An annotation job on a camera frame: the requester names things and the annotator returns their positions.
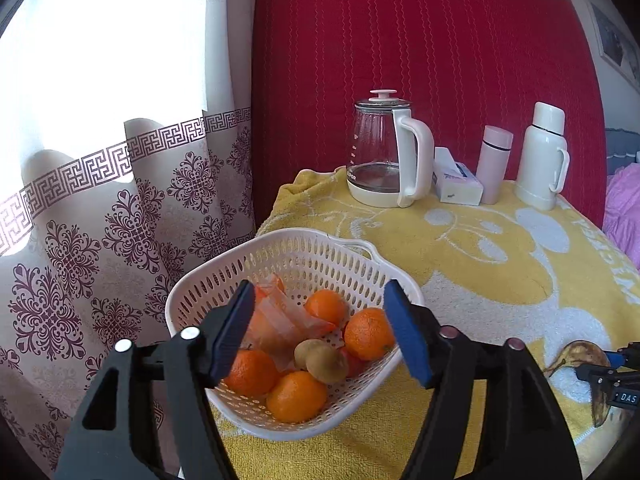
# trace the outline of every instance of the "banana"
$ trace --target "banana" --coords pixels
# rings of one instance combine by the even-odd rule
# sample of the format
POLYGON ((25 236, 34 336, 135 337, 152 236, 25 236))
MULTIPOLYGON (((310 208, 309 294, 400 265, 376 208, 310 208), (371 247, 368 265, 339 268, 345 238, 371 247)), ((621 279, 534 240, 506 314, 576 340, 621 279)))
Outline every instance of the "banana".
MULTIPOLYGON (((548 368, 543 370, 545 377, 550 378, 556 371, 564 366, 577 368, 581 364, 592 364, 598 366, 610 366, 609 358, 598 345, 591 341, 571 341, 565 346, 556 360, 548 368)), ((591 418, 595 428, 604 424, 609 416, 610 406, 602 389, 597 385, 591 385, 591 418)))

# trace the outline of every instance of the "picture frame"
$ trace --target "picture frame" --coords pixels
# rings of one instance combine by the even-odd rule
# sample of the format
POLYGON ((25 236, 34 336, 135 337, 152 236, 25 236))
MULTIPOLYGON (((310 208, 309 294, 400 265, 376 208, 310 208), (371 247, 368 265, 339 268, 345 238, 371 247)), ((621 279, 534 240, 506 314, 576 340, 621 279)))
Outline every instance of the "picture frame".
POLYGON ((618 70, 640 93, 640 48, 638 44, 609 19, 598 6, 588 1, 598 40, 600 57, 618 70))

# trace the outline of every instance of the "plastic basket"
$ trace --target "plastic basket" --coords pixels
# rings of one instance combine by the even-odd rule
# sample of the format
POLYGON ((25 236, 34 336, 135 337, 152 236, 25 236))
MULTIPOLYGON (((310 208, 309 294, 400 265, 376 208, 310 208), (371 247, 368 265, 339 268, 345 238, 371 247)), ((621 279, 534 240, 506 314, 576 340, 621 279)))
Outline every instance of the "plastic basket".
MULTIPOLYGON (((198 325, 212 308, 224 305, 243 279, 256 282, 276 272, 287 294, 298 304, 318 288, 340 292, 357 310, 382 306, 383 287, 396 279, 414 304, 424 305, 417 283, 404 270, 380 256, 375 246, 363 240, 345 240, 305 228, 273 231, 220 254, 185 275, 166 302, 166 323, 173 336, 181 329, 198 325), (358 254, 367 251, 370 259, 358 254)), ((343 345, 340 330, 326 340, 343 345)), ((402 360, 398 345, 382 359, 370 363, 359 376, 329 386, 322 412, 303 424, 275 420, 263 400, 248 399, 224 384, 207 390, 207 397, 238 428, 268 440, 299 440, 334 428, 353 413, 402 360)))

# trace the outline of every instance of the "plastic bag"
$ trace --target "plastic bag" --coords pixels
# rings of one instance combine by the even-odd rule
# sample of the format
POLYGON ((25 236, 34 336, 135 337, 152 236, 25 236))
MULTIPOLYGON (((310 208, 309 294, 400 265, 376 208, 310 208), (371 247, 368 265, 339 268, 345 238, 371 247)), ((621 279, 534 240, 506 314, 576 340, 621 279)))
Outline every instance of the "plastic bag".
POLYGON ((312 316, 304 306, 289 298, 276 274, 255 283, 254 287, 254 315, 244 335, 243 346, 267 352, 279 369, 290 364, 298 343, 320 338, 337 328, 333 323, 312 316))

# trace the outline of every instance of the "red fabric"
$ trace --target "red fabric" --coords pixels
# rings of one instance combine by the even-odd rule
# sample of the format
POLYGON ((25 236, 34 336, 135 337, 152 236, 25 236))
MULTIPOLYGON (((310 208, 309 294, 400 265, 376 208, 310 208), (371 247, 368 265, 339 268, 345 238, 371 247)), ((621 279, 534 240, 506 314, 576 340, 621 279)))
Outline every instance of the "red fabric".
POLYGON ((395 88, 437 146, 474 170, 485 124, 514 133, 515 178, 536 101, 566 112, 564 195, 602 225, 604 118, 570 0, 256 0, 253 62, 257 221, 303 168, 347 161, 353 101, 395 88))

